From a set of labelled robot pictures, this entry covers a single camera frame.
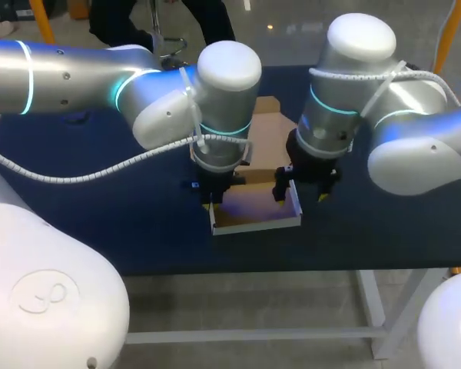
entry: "open cardboard box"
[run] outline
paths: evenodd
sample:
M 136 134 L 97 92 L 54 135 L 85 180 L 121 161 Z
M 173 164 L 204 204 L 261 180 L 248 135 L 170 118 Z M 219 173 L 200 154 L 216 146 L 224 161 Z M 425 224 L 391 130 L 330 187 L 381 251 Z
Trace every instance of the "open cardboard box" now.
M 271 193 L 275 171 L 290 164 L 285 144 L 295 128 L 295 123 L 280 113 L 275 97 L 257 99 L 249 133 L 253 157 L 250 166 L 236 169 L 246 184 L 232 186 L 218 208 L 209 207 L 213 235 L 300 225 L 302 209 L 294 182 L 290 182 L 284 204 L 278 204 Z

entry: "black pants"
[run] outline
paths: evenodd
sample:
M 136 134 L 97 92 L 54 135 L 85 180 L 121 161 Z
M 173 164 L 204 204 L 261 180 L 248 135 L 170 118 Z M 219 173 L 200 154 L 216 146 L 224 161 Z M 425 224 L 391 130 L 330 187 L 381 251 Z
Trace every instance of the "black pants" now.
M 111 47 L 136 44 L 152 50 L 151 36 L 135 28 L 130 20 L 136 0 L 93 0 L 91 33 Z M 235 40 L 231 20 L 221 0 L 182 0 L 200 24 L 207 45 Z

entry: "table surface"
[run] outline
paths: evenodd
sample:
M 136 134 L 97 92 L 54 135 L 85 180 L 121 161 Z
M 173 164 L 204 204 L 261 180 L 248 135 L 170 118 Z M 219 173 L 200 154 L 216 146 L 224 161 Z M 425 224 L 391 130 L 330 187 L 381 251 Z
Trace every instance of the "table surface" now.
M 277 97 L 293 121 L 307 97 L 307 68 L 264 69 L 260 95 Z M 197 194 L 181 185 L 194 178 L 186 148 L 71 186 L 0 172 L 34 211 L 123 275 L 461 266 L 461 181 L 418 197 L 387 194 L 368 178 L 369 141 L 361 129 L 328 201 L 316 203 L 316 188 L 298 185 L 300 228 L 218 237 Z M 83 125 L 58 115 L 2 116 L 0 152 L 32 171 L 65 177 L 141 148 L 117 112 L 93 111 Z

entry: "concrete floor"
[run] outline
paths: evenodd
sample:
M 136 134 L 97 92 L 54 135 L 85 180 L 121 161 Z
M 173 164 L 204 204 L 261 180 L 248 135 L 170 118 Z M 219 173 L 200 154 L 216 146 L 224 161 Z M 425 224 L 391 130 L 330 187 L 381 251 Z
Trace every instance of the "concrete floor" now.
M 376 15 L 395 30 L 398 54 L 428 68 L 438 27 L 450 0 L 227 0 L 237 39 L 254 48 L 264 65 L 301 65 L 317 60 L 330 22 L 345 12 Z M 195 62 L 204 47 L 200 29 L 182 4 L 162 5 L 161 24 L 167 36 L 181 36 L 189 48 L 181 57 Z M 149 11 L 138 4 L 132 15 L 140 28 L 150 28 Z M 51 21 L 57 43 L 103 47 L 88 33 L 87 22 L 67 15 Z M 34 22 L 22 22 L 11 36 L 41 41 Z M 461 27 L 443 76 L 461 100 Z M 383 300 L 389 306 L 408 271 L 377 273 Z M 325 327 L 365 324 L 350 272 L 191 275 L 126 279 L 131 296 L 131 331 L 211 328 Z M 121 369 L 191 368 L 421 368 L 412 334 L 396 358 L 372 360 L 367 341 L 275 341 L 212 344 L 159 344 L 126 347 Z

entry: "glowing blue light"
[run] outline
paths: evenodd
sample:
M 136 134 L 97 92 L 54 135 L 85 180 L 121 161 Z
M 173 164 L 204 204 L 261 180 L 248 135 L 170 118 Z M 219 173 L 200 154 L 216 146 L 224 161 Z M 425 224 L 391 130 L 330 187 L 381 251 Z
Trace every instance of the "glowing blue light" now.
M 116 105 L 116 109 L 120 111 L 120 108 L 118 106 L 118 101 L 120 98 L 121 93 L 123 92 L 124 88 L 128 86 L 128 84 L 135 80 L 136 78 L 142 76 L 142 75 L 147 75 L 149 73 L 155 73 L 159 72 L 157 69 L 145 69 L 143 71 L 136 71 L 133 75 L 131 75 L 129 78 L 127 78 L 119 87 L 119 89 L 116 91 L 116 96 L 114 97 L 114 104 Z
M 301 117 L 301 119 L 302 119 L 302 122 L 304 123 L 304 125 L 306 126 L 306 128 L 310 131 L 309 120 L 306 118 L 305 115 L 303 115 Z
M 353 110 L 340 110 L 340 109 L 331 108 L 330 106 L 324 104 L 319 98 L 317 98 L 317 96 L 314 94 L 313 86 L 309 86 L 309 89 L 310 89 L 310 94 L 314 98 L 314 100 L 316 100 L 316 102 L 319 105 L 321 105 L 323 108 L 325 108 L 326 110 L 329 110 L 329 111 L 331 111 L 333 113 L 337 113 L 337 114 L 343 114 L 343 115 L 357 115 L 357 114 L 359 114 L 359 113 L 357 113 L 356 111 L 353 111 Z
M 204 125 L 202 123 L 200 123 L 200 125 L 201 125 L 201 127 L 205 128 L 210 133 L 215 133 L 216 135 L 221 135 L 221 136 L 233 136 L 233 135 L 237 135 L 238 133 L 246 131 L 249 128 L 249 126 L 251 125 L 251 122 L 249 122 L 245 127 L 242 127 L 241 129 L 238 129 L 237 131 L 234 131 L 234 132 L 216 131 L 216 130 L 210 128 L 210 127 L 207 127 L 206 125 Z
M 31 108 L 31 104 L 32 104 L 32 97 L 34 95 L 34 72 L 32 71 L 32 58 L 31 58 L 31 52 L 29 51 L 29 48 L 22 41 L 17 41 L 17 43 L 21 46 L 22 50 L 24 51 L 25 60 L 28 62 L 28 70 L 29 70 L 28 100 L 25 104 L 24 111 L 21 113 L 21 115 L 24 115 L 24 114 L 28 114 L 28 111 Z
M 396 116 L 396 115 L 404 115 L 404 114 L 418 114 L 418 115 L 427 115 L 427 113 L 424 113 L 422 111 L 416 111 L 416 110 L 411 110 L 411 109 L 407 109 L 407 110 L 396 110 L 396 111 L 393 111 L 389 114 L 386 114 L 384 115 L 379 121 L 377 121 L 376 125 L 374 125 L 374 128 L 377 127 L 382 121 L 388 119 L 388 118 L 391 118 L 393 116 Z

